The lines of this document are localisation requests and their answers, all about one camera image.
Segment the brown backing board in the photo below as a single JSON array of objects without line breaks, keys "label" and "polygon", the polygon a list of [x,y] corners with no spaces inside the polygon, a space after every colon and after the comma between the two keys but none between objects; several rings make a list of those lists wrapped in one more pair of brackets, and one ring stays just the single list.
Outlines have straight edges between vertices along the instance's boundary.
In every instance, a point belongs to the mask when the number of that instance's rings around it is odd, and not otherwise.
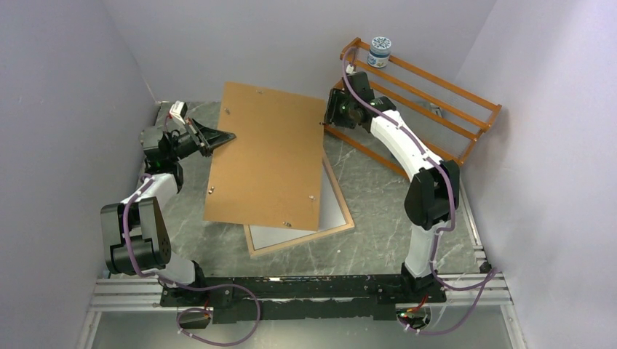
[{"label": "brown backing board", "polygon": [[212,156],[203,218],[316,230],[326,102],[226,82],[218,129],[235,139]]}]

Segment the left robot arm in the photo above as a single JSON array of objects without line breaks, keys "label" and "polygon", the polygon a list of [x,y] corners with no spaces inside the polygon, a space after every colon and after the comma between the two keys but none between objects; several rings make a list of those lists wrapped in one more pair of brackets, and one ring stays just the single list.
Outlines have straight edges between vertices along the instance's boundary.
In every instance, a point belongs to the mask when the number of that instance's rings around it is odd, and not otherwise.
[{"label": "left robot arm", "polygon": [[183,131],[158,127],[144,129],[139,137],[144,152],[141,184],[129,197],[100,210],[106,267],[112,274],[155,277],[179,288],[189,305],[200,305],[208,285],[199,264],[180,257],[172,245],[162,210],[184,185],[180,160],[214,150],[236,139],[224,132],[187,118]]}]

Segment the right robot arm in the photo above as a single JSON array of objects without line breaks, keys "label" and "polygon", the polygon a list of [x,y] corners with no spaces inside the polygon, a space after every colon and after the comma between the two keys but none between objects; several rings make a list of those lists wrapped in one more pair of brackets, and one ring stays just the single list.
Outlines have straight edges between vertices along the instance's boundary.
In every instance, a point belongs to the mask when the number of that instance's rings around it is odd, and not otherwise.
[{"label": "right robot arm", "polygon": [[458,206],[460,168],[454,160],[444,160],[431,151],[405,121],[387,97],[376,97],[367,74],[343,72],[343,87],[329,94],[324,117],[326,125],[363,128],[387,148],[410,180],[404,200],[412,223],[409,252],[401,280],[401,295],[419,301],[429,289],[437,272],[440,236],[455,227]]}]

